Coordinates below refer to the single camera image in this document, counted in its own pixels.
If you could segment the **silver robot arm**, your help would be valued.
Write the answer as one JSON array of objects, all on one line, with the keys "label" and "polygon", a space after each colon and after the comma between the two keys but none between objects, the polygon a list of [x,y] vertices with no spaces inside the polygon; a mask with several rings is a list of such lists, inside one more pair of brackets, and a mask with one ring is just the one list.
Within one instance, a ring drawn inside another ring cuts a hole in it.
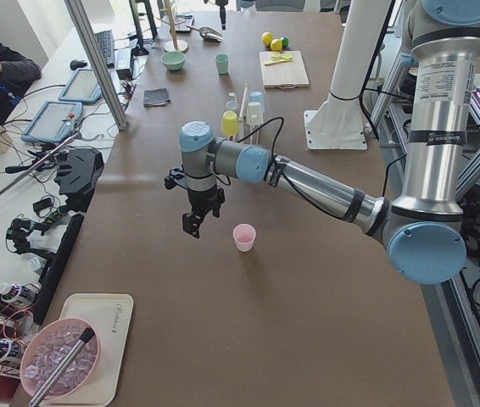
[{"label": "silver robot arm", "polygon": [[225,195],[217,179],[230,176],[289,189],[324,214],[356,224],[413,282],[432,285],[456,276],[466,261],[456,188],[480,56],[480,1],[406,2],[401,51],[418,70],[397,198],[374,198],[274,148],[229,141],[193,121],[179,133],[182,165],[164,180],[167,189],[187,191],[191,209],[182,217],[183,230],[197,237],[205,216],[220,213]]}]

